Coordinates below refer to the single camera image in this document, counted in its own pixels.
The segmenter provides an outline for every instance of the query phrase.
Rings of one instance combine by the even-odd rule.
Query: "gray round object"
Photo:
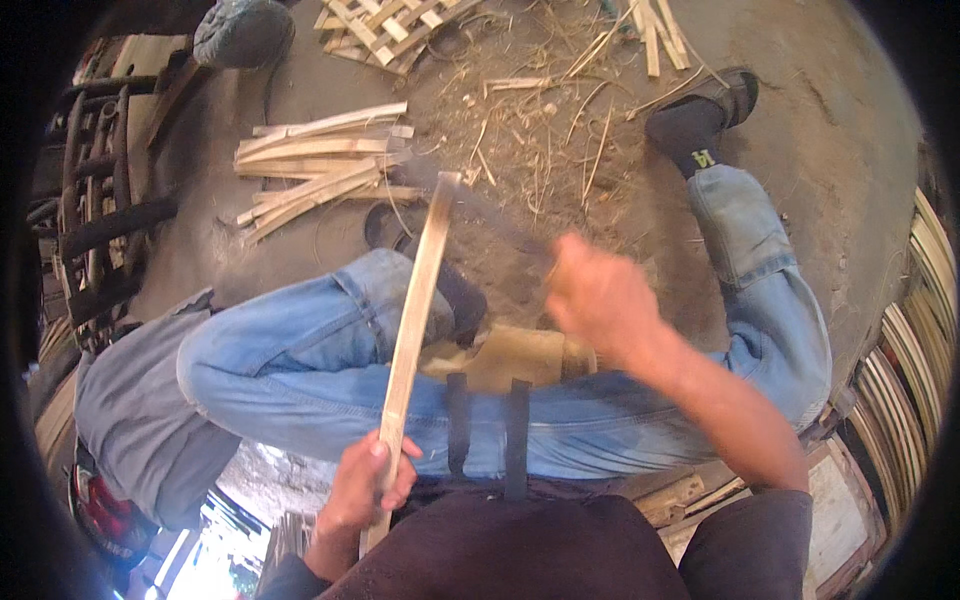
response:
[[[200,64],[254,69],[281,58],[294,40],[294,19],[273,0],[219,0],[193,35]]]

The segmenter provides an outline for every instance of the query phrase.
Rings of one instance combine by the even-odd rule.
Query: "person's left hand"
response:
[[[410,438],[403,438],[403,455],[400,457],[394,485],[380,497],[383,471],[390,462],[390,449],[378,439],[379,429],[374,429],[356,444],[350,445],[340,457],[340,466],[333,477],[333,490],[326,506],[317,513],[320,530],[357,532],[376,522],[379,508],[392,511],[407,501],[417,471],[410,457],[423,456]]]

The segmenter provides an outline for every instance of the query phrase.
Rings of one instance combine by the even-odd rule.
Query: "ground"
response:
[[[757,178],[786,223],[828,322],[834,382],[842,383],[880,309],[900,291],[920,135],[915,111],[882,51],[839,1],[671,6],[707,64],[745,64],[760,77],[755,113],[725,135],[721,149]],[[431,159],[447,170],[480,166],[470,157],[486,119],[479,148],[496,186],[481,172],[476,192],[543,240],[574,228],[643,263],[655,273],[663,316],[698,348],[725,347],[724,309],[684,182],[644,142],[647,112],[627,120],[632,108],[690,77],[696,59],[678,72],[661,52],[661,77],[651,80],[642,46],[616,36],[577,83],[484,98],[486,79],[562,75],[610,20],[592,0],[488,0],[478,16],[435,39],[403,80],[325,55],[312,30],[320,9],[320,0],[293,8],[297,37],[272,78],[268,71],[218,73],[173,128],[156,185],[180,198],[180,214],[158,237],[134,315],[156,317],[207,285],[218,302],[234,304],[363,253],[360,203],[315,209],[245,247],[229,224],[252,206],[261,181],[233,175],[233,152],[265,121],[298,123],[400,99],[410,103],[415,147],[434,149]],[[487,292],[495,317],[549,326],[536,270],[486,224],[459,214],[448,257]]]

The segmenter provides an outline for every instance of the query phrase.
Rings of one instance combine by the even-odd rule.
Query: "black shirt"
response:
[[[506,502],[454,493],[402,520],[340,581],[293,556],[258,600],[658,598],[802,595],[813,500],[772,491],[708,516],[674,567],[621,496]]]

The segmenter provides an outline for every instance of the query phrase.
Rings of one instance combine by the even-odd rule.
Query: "hand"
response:
[[[553,245],[546,309],[560,329],[575,335],[617,367],[646,379],[658,368],[660,340],[672,332],[643,269],[604,252],[577,233]]]
[[[340,457],[340,466],[333,476],[333,490],[326,506],[317,513],[315,536],[333,530],[356,532],[370,527],[376,521],[378,508],[392,511],[401,506],[410,495],[417,471],[410,457],[420,458],[423,452],[410,438],[403,438],[403,456],[392,488],[380,495],[383,471],[390,462],[390,449],[378,439],[374,429],[356,444],[350,445]]]

